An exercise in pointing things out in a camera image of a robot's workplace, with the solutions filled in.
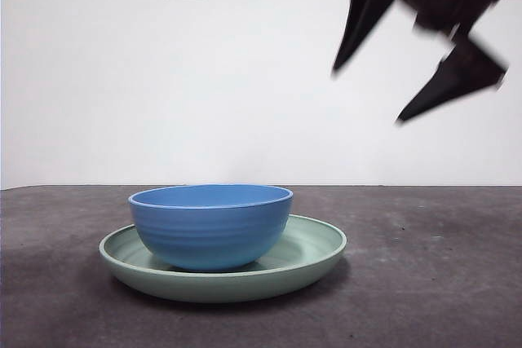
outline concrete surface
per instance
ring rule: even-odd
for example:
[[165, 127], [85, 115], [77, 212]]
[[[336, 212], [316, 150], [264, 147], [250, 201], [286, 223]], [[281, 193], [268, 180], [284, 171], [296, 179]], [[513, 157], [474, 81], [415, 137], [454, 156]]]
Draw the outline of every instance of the concrete surface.
[[520, 347], [522, 187], [290, 187], [348, 236], [323, 280], [193, 305], [115, 280], [98, 255], [148, 187], [2, 192], [2, 347]]

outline green plate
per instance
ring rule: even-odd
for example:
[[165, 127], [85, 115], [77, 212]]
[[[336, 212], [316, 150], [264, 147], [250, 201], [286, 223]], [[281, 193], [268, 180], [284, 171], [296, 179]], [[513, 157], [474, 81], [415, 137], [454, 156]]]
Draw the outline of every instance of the green plate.
[[134, 225], [100, 242], [100, 253], [124, 284], [181, 302], [244, 302], [301, 289], [324, 276], [342, 257], [346, 236], [320, 220], [290, 215], [279, 241], [258, 260], [226, 272], [190, 272], [155, 258]]

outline ceramic bowl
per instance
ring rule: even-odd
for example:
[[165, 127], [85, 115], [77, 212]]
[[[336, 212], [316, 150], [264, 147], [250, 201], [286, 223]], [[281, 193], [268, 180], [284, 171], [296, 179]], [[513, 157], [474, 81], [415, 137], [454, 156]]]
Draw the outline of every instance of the ceramic bowl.
[[139, 238], [190, 271], [222, 271], [265, 254], [285, 229], [293, 193], [265, 185], [164, 187], [129, 197]]

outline white wall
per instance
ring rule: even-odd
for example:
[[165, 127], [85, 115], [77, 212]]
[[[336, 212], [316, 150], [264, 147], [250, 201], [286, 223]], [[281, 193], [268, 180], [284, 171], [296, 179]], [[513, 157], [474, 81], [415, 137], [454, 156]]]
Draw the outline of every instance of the white wall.
[[399, 3], [333, 80], [349, 0], [2, 0], [2, 187], [522, 184], [522, 0], [499, 92], [394, 120], [450, 47]]

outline bowl rim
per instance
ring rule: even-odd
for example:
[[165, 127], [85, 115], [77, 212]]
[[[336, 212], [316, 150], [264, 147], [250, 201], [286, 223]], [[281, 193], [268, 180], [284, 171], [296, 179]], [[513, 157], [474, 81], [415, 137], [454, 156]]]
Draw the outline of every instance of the bowl rim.
[[[269, 187], [272, 189], [280, 189], [282, 191], [285, 191], [287, 194], [286, 196], [280, 197], [279, 199], [274, 200], [267, 200], [267, 201], [258, 201], [253, 203], [240, 203], [240, 204], [234, 204], [234, 205], [158, 205], [158, 204], [149, 204], [149, 203], [142, 203], [140, 201], [136, 201], [135, 197], [143, 195], [144, 193], [150, 193], [150, 192], [156, 192], [163, 189], [172, 189], [172, 188], [178, 188], [178, 187]], [[245, 208], [245, 207], [254, 207], [256, 205], [266, 205], [266, 204], [273, 204], [280, 201], [291, 199], [294, 196], [294, 193], [290, 189], [286, 189], [285, 187], [276, 187], [274, 185], [259, 185], [255, 183], [205, 183], [205, 184], [198, 184], [198, 185], [176, 185], [173, 187], [155, 187], [154, 189], [148, 189], [146, 191], [136, 192], [133, 195], [130, 195], [127, 199], [130, 204], [132, 205], [139, 205], [141, 207], [148, 207], [148, 208], [159, 208], [159, 209], [227, 209], [227, 208]]]

